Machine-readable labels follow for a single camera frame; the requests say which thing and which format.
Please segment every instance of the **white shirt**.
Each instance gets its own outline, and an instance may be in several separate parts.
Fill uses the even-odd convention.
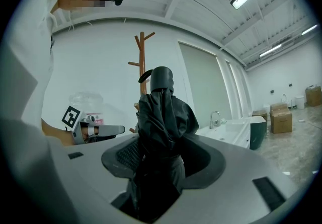
[[[50,13],[57,0],[22,0],[0,46],[0,117],[41,129],[45,90],[53,71]]]

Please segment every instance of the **person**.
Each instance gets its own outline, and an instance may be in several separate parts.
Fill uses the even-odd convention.
[[[22,0],[9,21],[0,46],[0,118],[22,120],[73,145],[71,132],[54,128],[41,119],[45,90],[53,71],[52,13],[102,7],[111,0]],[[82,129],[88,138],[87,128]]]

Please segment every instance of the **person's hand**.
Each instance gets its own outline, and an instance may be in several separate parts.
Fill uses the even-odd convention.
[[[99,134],[99,128],[97,126],[94,127],[94,133]],[[87,126],[82,127],[82,135],[83,135],[84,141],[86,141],[89,138],[89,131]]]

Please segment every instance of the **marble floor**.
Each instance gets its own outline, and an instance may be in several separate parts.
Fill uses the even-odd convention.
[[[258,154],[271,160],[298,185],[305,185],[322,160],[322,105],[292,109],[293,131],[273,134],[268,120],[267,135]]]

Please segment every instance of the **person's arm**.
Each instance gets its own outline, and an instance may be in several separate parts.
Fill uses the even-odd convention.
[[[42,131],[46,136],[54,136],[60,139],[64,146],[75,145],[71,131],[64,131],[48,125],[43,119],[41,119]]]

